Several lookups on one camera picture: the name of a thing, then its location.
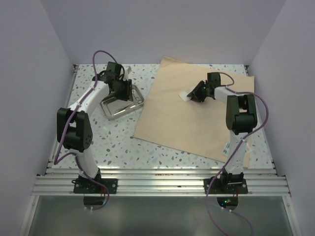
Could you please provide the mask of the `steel tweezers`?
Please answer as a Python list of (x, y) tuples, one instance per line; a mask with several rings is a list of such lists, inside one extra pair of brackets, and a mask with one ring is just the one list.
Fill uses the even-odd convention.
[(130, 105), (128, 105), (128, 106), (119, 108), (118, 110), (115, 111), (115, 113), (116, 113), (116, 114), (119, 114), (119, 113), (126, 112), (127, 110), (134, 111), (135, 109), (137, 109), (137, 105), (131, 105), (131, 104), (130, 104)]

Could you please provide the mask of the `small steel scissors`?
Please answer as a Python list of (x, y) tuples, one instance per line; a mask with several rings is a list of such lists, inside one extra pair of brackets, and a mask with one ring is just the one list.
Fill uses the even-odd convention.
[(134, 104), (142, 104), (143, 100), (139, 97), (134, 98)]

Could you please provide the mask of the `stainless steel tray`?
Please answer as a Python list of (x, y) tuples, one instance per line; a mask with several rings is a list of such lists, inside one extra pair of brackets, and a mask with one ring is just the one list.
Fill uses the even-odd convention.
[[(117, 118), (120, 118), (122, 116), (125, 116), (127, 114), (132, 113), (133, 111), (131, 111), (131, 110), (127, 110), (126, 112), (119, 113), (119, 114), (115, 113), (115, 111), (118, 110), (119, 108), (128, 106), (130, 104), (131, 105), (137, 105), (137, 109), (135, 109), (134, 111), (140, 109), (144, 105), (145, 99), (144, 99), (141, 91), (139, 90), (139, 88), (136, 85), (132, 85), (132, 97), (133, 97), (132, 101), (123, 101), (123, 100), (119, 100), (119, 99), (116, 99), (116, 98), (110, 97), (110, 96), (107, 96), (106, 98), (104, 98), (101, 101), (100, 105), (101, 105), (102, 110), (104, 111), (106, 118), (108, 120), (114, 120), (114, 119), (117, 119)], [(143, 103), (142, 104), (134, 104), (134, 98), (136, 98), (136, 97), (141, 98), (143, 100)]]

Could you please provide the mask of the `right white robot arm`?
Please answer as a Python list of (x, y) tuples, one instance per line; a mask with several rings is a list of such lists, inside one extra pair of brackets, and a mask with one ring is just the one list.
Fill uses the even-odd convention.
[(210, 72), (185, 95), (186, 100), (204, 102), (210, 97), (226, 105), (225, 123), (230, 132), (228, 160), (220, 175), (241, 175), (247, 141), (257, 126), (255, 97), (252, 92), (236, 92), (235, 80), (224, 72)]

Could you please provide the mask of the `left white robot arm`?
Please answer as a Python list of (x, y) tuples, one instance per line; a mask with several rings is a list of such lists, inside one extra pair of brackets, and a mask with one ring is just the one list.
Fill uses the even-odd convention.
[(96, 73), (87, 91), (68, 108), (57, 111), (57, 140), (59, 147), (54, 165), (59, 164), (67, 154), (59, 158), (61, 148), (70, 150), (75, 156), (79, 176), (87, 178), (85, 187), (91, 193), (101, 190), (102, 180), (96, 176), (99, 168), (92, 156), (93, 131), (90, 116), (106, 97), (132, 101), (132, 80), (126, 76), (121, 64), (109, 62), (105, 70)]

